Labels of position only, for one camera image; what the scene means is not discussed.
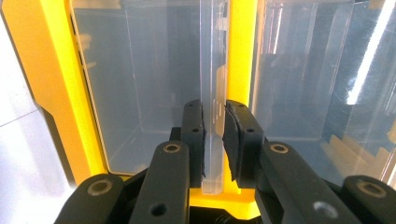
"black mechanical linkage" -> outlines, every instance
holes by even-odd
[[[340,197],[362,223],[396,223],[396,191],[375,178],[347,177]]]
[[[126,204],[120,177],[96,175],[78,186],[55,223],[120,223]]]
[[[202,104],[199,99],[184,105],[181,141],[190,149],[190,187],[200,188],[205,166],[205,129]]]
[[[188,146],[179,141],[159,144],[129,223],[188,223],[189,184]]]
[[[260,165],[271,187],[263,193],[274,193],[280,201],[282,223],[360,223],[291,146],[267,142],[261,150]]]
[[[172,128],[169,141],[181,141],[181,127]]]
[[[259,122],[245,105],[227,101],[223,142],[232,180],[236,179],[241,189],[256,188],[255,161],[266,138]]]

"yellow frame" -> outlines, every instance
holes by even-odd
[[[257,4],[230,1],[228,98],[246,105]],[[33,96],[54,117],[76,183],[107,173],[68,0],[5,0],[2,9]],[[191,189],[191,205],[222,208],[240,219],[258,216],[254,190],[231,182],[225,159],[223,193],[203,195]]]

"white wall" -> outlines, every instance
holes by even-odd
[[[0,223],[52,223],[72,193],[1,16],[0,178]]]

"clear plastic panel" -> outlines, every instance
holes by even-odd
[[[227,5],[224,0],[71,3],[108,169],[133,175],[201,98],[203,192],[221,192]]]
[[[396,10],[353,1],[268,1],[250,105],[270,140],[323,178],[395,188]]]

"transparent acrylic wall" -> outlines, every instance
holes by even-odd
[[[370,175],[396,187],[394,5],[269,0],[258,25],[252,112],[339,185]]]
[[[203,192],[221,192],[227,5],[224,0],[71,3],[81,59],[113,174],[134,175],[201,99]]]

